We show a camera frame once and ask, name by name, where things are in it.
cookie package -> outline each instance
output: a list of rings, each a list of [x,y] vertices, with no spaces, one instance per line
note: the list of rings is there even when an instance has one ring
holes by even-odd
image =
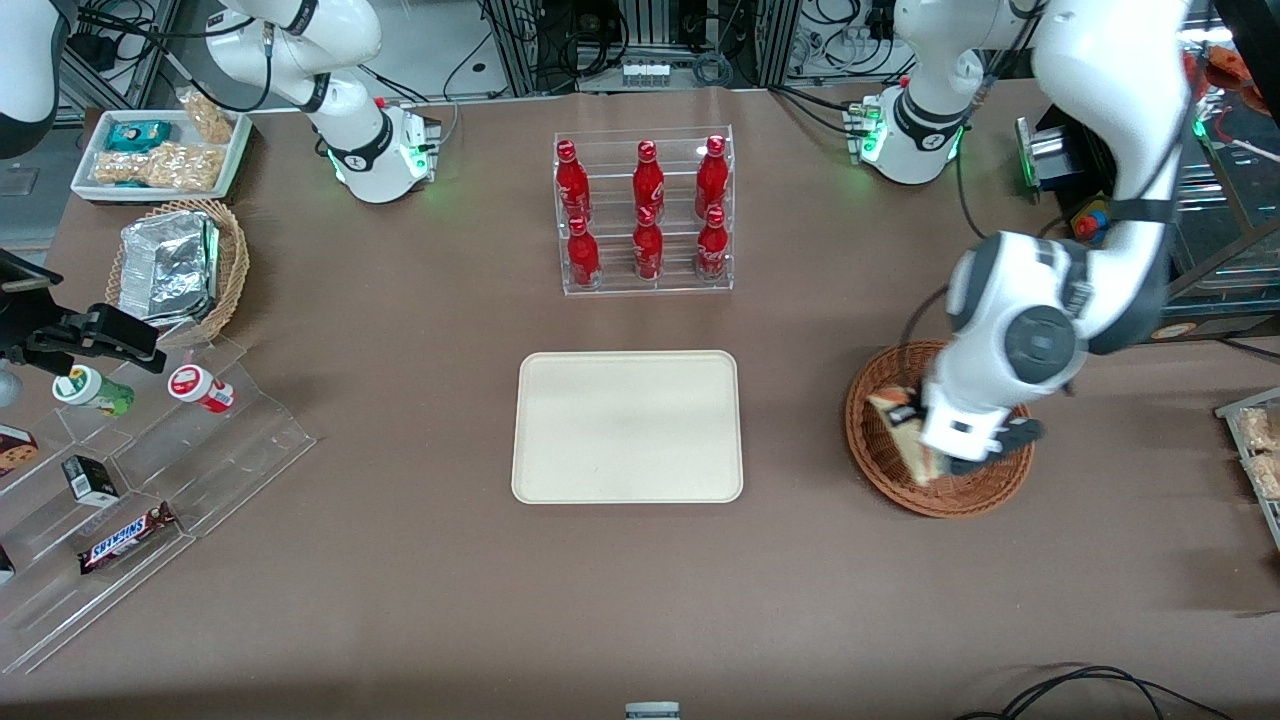
[[[17,470],[38,452],[36,438],[31,433],[0,425],[0,478]]]

wicker basket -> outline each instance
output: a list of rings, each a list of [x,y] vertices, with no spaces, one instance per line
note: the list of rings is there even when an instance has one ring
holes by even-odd
[[[845,434],[858,466],[890,500],[931,518],[968,518],[1000,507],[1018,492],[1030,471],[1033,446],[968,475],[946,475],[928,486],[918,486],[879,414],[867,402],[872,392],[899,383],[900,352],[906,352],[909,382],[918,384],[929,360],[945,345],[936,340],[913,341],[901,350],[900,346],[888,347],[872,357],[849,391]],[[1027,418],[1027,406],[1019,405],[1014,414]]]
[[[216,200],[175,200],[147,213],[147,217],[163,215],[178,210],[204,210],[218,223],[218,305],[200,322],[192,333],[198,332],[205,338],[214,338],[230,322],[244,290],[244,277],[248,274],[248,245],[236,215]],[[111,277],[106,281],[106,301],[115,305],[120,299],[120,268],[124,265],[124,245],[115,252]],[[186,347],[196,338],[191,333],[169,334],[160,338],[161,350]]]

clear acrylic display stand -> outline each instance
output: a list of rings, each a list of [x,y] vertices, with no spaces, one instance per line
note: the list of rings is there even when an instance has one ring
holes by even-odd
[[[17,570],[0,585],[5,673],[35,670],[315,445],[244,372],[238,363],[243,348],[221,337],[206,341],[191,325],[172,331],[169,338],[180,343],[165,343],[164,373],[134,365],[110,373],[134,389],[128,413],[108,418],[97,410],[60,407],[29,428],[40,455],[0,478],[0,546]],[[234,405],[214,414],[174,400],[166,380],[184,363],[230,384]],[[77,503],[61,469],[72,455],[104,462],[120,500],[104,509]],[[81,574],[77,553],[161,501],[177,523],[102,569]]]
[[[724,273],[703,282],[694,273],[698,233],[703,220],[694,213],[698,167],[707,154],[707,137],[722,135],[728,163],[728,188],[724,192],[724,229],[730,242]],[[591,187],[591,234],[600,247],[600,284],[580,287],[573,282],[568,263],[568,217],[556,190],[556,145],[552,145],[552,200],[556,204],[561,252],[561,283],[564,295],[636,295],[667,291],[727,291],[733,288],[733,129],[731,126],[663,128],[645,131],[559,132],[556,142],[572,140],[577,159],[586,169]],[[636,275],[631,233],[636,228],[635,196],[631,176],[636,169],[636,145],[652,140],[658,145],[658,164],[664,173],[664,210],[658,222],[663,234],[662,274],[654,281]]]

aluminum foil package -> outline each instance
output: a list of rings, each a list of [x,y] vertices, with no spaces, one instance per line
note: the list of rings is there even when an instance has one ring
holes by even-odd
[[[218,225],[206,213],[142,218],[120,231],[120,310],[155,327],[209,314],[216,283],[209,247],[218,243]]]

red bottle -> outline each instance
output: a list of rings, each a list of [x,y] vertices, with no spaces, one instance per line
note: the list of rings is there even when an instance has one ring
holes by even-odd
[[[640,164],[631,176],[631,188],[635,191],[636,208],[653,208],[662,217],[663,177],[658,167],[658,146],[652,140],[641,140],[636,149]]]
[[[698,258],[694,269],[703,281],[714,281],[724,274],[724,254],[728,250],[728,232],[724,229],[724,209],[712,205],[707,209],[707,227],[698,233]]]
[[[570,215],[568,233],[568,266],[573,284],[586,288],[599,287],[600,247],[595,245],[591,233],[586,232],[586,218]]]
[[[662,274],[662,229],[653,208],[636,208],[636,232],[631,233],[631,241],[636,250],[636,274],[643,281],[658,279]]]
[[[728,163],[724,161],[724,137],[713,135],[707,138],[707,155],[698,167],[698,196],[694,199],[694,213],[707,217],[707,209],[724,200],[728,187]]]
[[[572,140],[562,140],[556,143],[556,190],[559,191],[561,204],[568,215],[582,215],[591,220],[591,188],[586,182],[586,169],[577,160],[577,147]]]

